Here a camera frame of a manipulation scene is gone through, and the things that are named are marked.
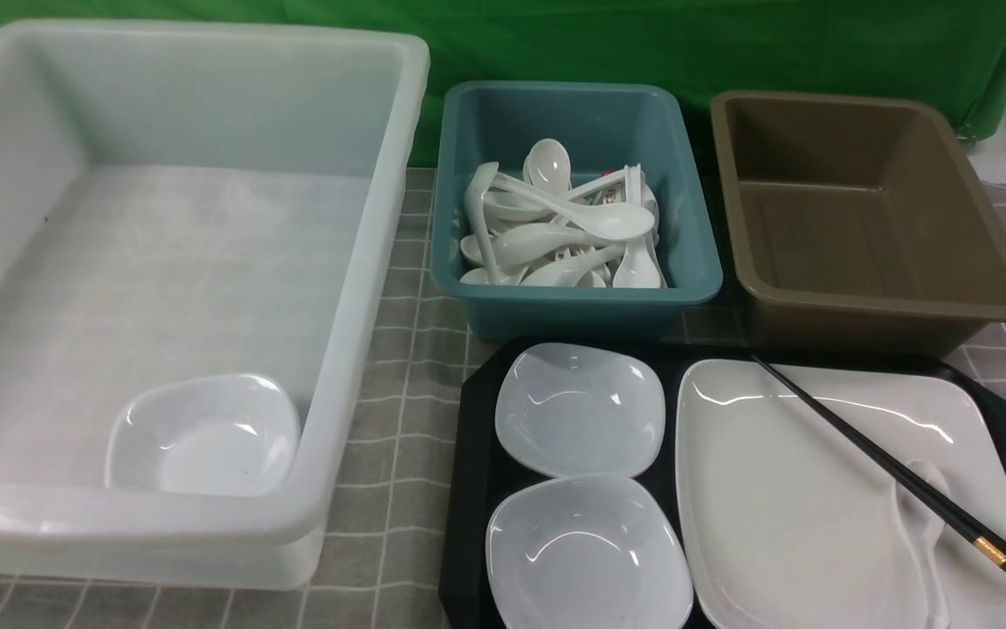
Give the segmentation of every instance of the green backdrop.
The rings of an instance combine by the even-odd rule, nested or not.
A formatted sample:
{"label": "green backdrop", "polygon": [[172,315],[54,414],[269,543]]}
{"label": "green backdrop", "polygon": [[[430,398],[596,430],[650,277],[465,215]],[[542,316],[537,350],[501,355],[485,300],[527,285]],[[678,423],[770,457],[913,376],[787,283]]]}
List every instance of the green backdrop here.
{"label": "green backdrop", "polygon": [[698,150],[729,89],[904,97],[977,138],[1006,104],[1006,0],[0,0],[0,25],[31,16],[414,33],[432,57],[418,166],[435,163],[445,92],[475,78],[658,85]]}

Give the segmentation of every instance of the brown plastic tray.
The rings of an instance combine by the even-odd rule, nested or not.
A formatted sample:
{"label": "brown plastic tray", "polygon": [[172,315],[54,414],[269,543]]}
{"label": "brown plastic tray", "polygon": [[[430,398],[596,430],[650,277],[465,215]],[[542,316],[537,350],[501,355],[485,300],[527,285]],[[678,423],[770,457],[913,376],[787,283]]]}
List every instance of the brown plastic tray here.
{"label": "brown plastic tray", "polygon": [[711,119],[760,345],[946,355],[1006,321],[1006,232],[937,111],[727,92]]}

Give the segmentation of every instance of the white plastic tub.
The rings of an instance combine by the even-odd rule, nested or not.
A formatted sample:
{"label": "white plastic tub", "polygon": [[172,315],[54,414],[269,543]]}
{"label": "white plastic tub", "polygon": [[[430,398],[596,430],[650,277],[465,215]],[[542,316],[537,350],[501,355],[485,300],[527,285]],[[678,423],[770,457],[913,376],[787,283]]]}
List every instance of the white plastic tub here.
{"label": "white plastic tub", "polygon": [[[427,68],[421,39],[379,32],[0,30],[0,573],[310,578]],[[299,406],[279,489],[103,489],[129,400],[228,371]]]}

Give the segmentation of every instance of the black serving tray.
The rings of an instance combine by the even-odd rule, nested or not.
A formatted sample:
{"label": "black serving tray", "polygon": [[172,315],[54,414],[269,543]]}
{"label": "black serving tray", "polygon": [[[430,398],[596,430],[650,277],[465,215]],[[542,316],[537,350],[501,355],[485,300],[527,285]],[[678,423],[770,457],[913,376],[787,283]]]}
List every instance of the black serving tray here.
{"label": "black serving tray", "polygon": [[[504,498],[547,477],[524,468],[503,450],[499,439],[495,438],[495,400],[514,359],[527,347],[552,340],[520,339],[507,343],[472,374],[460,390],[460,419],[439,588],[440,600],[453,629],[503,629],[487,583],[484,561],[487,521]],[[681,540],[681,518],[674,485],[674,435],[682,375],[692,363],[707,358],[749,359],[750,349],[656,342],[579,343],[632,355],[654,367],[659,375],[666,397],[666,433],[659,457],[636,480],[651,491]],[[945,362],[915,355],[774,350],[758,350],[758,353],[768,361],[787,365],[931,375],[953,382],[973,397],[981,409],[1006,473],[1006,401]],[[982,513],[982,517],[987,521],[987,513]],[[693,613],[685,628],[713,629],[698,601],[694,601]]]}

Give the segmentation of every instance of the black chopstick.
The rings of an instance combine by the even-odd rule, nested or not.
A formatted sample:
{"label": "black chopstick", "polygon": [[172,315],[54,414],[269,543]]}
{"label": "black chopstick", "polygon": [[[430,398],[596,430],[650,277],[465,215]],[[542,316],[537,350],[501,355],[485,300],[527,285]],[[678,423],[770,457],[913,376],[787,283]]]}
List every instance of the black chopstick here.
{"label": "black chopstick", "polygon": [[807,407],[816,411],[818,415],[821,415],[825,421],[837,429],[840,434],[853,442],[854,446],[859,447],[862,453],[867,454],[867,457],[871,458],[886,473],[890,474],[890,477],[894,478],[899,485],[902,485],[907,491],[913,493],[914,497],[918,498],[924,505],[929,506],[934,513],[938,514],[938,517],[945,520],[946,524],[950,525],[950,528],[961,533],[962,537],[965,537],[978,551],[981,551],[981,554],[989,558],[989,561],[995,563],[996,566],[999,566],[1006,573],[1006,540],[1003,540],[1003,537],[971,516],[957,502],[951,500],[942,491],[935,489],[930,482],[918,477],[916,473],[913,473],[903,463],[891,457],[890,454],[887,454],[886,450],[875,445],[871,439],[859,433],[849,422],[844,421],[839,415],[830,411],[825,404],[815,400],[813,395],[807,394],[802,387],[791,381],[791,378],[780,373],[775,367],[768,365],[766,361],[759,358],[759,355],[752,354],[751,358],[766,369],[768,374],[774,375],[776,379],[783,382],[787,388],[791,389],[792,394],[795,394],[799,400],[806,403]]}

